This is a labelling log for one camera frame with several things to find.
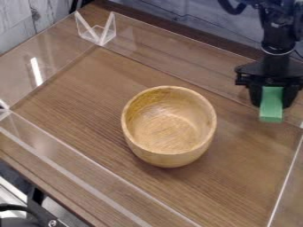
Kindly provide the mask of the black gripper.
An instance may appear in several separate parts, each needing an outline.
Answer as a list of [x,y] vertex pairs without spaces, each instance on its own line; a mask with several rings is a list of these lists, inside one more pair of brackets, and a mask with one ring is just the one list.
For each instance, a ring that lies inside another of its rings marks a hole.
[[285,87],[283,89],[283,108],[289,108],[303,89],[303,64],[291,58],[295,49],[285,53],[264,56],[235,68],[235,84],[248,87],[249,100],[253,106],[260,107],[263,87]]

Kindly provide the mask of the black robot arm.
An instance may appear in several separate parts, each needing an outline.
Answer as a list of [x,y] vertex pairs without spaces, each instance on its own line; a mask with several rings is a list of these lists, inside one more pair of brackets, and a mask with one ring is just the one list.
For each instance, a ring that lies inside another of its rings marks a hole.
[[289,108],[303,90],[303,63],[291,58],[303,40],[303,0],[217,0],[221,8],[239,15],[251,6],[257,10],[263,57],[235,68],[235,84],[248,88],[249,100],[260,107],[263,88],[281,89],[281,107]]

